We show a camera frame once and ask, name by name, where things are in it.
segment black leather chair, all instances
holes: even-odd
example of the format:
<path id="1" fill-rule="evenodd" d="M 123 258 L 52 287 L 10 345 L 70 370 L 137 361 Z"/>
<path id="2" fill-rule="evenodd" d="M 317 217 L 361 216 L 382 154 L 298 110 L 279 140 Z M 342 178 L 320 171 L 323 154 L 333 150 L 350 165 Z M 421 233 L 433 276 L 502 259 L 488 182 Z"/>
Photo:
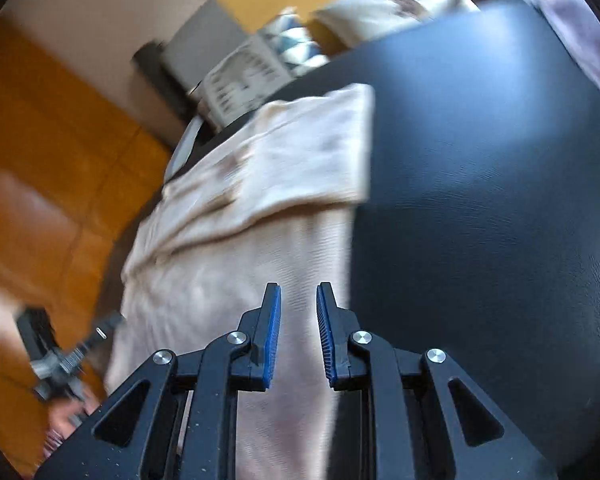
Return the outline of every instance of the black leather chair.
<path id="1" fill-rule="evenodd" d="M 364 44 L 273 99 L 353 82 L 376 92 L 350 270 L 361 325 L 445 349 L 564 478 L 600 478 L 597 87 L 515 0 Z M 356 417 L 343 402 L 333 478 L 355 478 Z"/>

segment beige towel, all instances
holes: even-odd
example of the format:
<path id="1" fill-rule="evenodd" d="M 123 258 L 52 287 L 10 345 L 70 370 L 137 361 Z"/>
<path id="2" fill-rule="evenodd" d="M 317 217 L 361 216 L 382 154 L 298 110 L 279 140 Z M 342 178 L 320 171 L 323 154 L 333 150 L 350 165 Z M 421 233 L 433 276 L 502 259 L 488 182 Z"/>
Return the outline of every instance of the beige towel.
<path id="1" fill-rule="evenodd" d="M 336 398 L 324 377 L 315 287 L 347 304 L 354 206 L 366 198 L 373 94 L 352 85 L 275 102 L 164 189 L 125 264 L 107 387 L 152 352 L 204 348 L 282 287 L 276 369 L 240 393 L 237 478 L 324 477 Z"/>

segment cushion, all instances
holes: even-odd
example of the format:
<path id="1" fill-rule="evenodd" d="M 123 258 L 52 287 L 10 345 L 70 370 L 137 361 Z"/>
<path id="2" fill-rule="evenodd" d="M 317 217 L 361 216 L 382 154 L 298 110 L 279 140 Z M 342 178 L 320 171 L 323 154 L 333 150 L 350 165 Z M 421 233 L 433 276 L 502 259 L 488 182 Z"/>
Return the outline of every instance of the cushion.
<path id="1" fill-rule="evenodd" d="M 192 97 L 198 113 L 219 131 L 328 61 L 288 7 L 211 69 Z"/>
<path id="2" fill-rule="evenodd" d="M 335 0 L 316 16 L 352 48 L 460 9 L 478 10 L 471 0 Z"/>
<path id="3" fill-rule="evenodd" d="M 176 32 L 162 63 L 186 92 L 234 51 L 249 35 L 216 0 L 203 4 Z"/>
<path id="4" fill-rule="evenodd" d="M 329 62 L 309 31 L 300 24 L 294 7 L 283 9 L 259 33 L 294 77 Z"/>

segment white wall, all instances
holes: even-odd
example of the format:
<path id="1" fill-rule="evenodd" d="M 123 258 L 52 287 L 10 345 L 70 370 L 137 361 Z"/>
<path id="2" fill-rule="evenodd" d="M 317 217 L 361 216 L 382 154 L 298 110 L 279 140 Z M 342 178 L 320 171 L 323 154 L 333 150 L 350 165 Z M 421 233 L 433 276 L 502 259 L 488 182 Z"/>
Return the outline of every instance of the white wall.
<path id="1" fill-rule="evenodd" d="M 206 0 L 9 0 L 5 13 L 45 50 L 158 137 L 184 130 L 131 63 L 147 41 L 170 40 Z"/>

